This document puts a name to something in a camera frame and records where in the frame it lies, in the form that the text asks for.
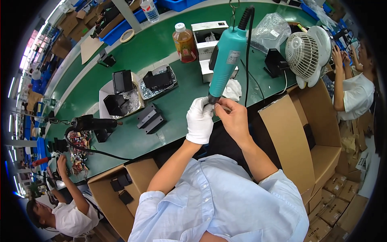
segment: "light blue shirt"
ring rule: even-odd
[[[167,195],[143,193],[128,242],[198,242],[205,231],[228,242],[301,242],[308,226],[301,195],[282,170],[257,185],[217,154],[191,159]]]

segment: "plastic bag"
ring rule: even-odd
[[[337,23],[333,21],[322,9],[322,7],[318,6],[314,0],[304,0],[304,3],[310,7],[316,14],[317,17],[321,20],[323,25],[327,26],[330,29],[334,29]]]
[[[251,33],[251,46],[268,53],[269,49],[277,49],[291,35],[288,22],[278,13],[266,14]]]

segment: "label sticker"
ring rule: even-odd
[[[279,33],[277,33],[276,31],[274,31],[274,29],[272,31],[270,31],[270,33],[272,35],[274,35],[276,38],[279,36]]]
[[[235,64],[240,56],[240,51],[230,50],[226,64]]]

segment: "teal electric screwdriver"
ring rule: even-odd
[[[247,39],[246,26],[250,16],[250,31]],[[215,104],[222,96],[223,90],[240,60],[240,55],[243,51],[246,51],[246,48],[246,74],[248,75],[248,50],[251,40],[253,19],[254,7],[250,6],[245,9],[239,25],[237,27],[231,26],[223,31],[219,42],[215,46],[209,62],[209,69],[214,71],[208,93],[208,101],[210,104]]]

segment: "masking tape roll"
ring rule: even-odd
[[[133,30],[133,29],[128,29],[128,30],[126,30],[126,31],[121,35],[120,42],[121,42],[121,43],[128,42],[133,36],[134,36],[134,30]]]

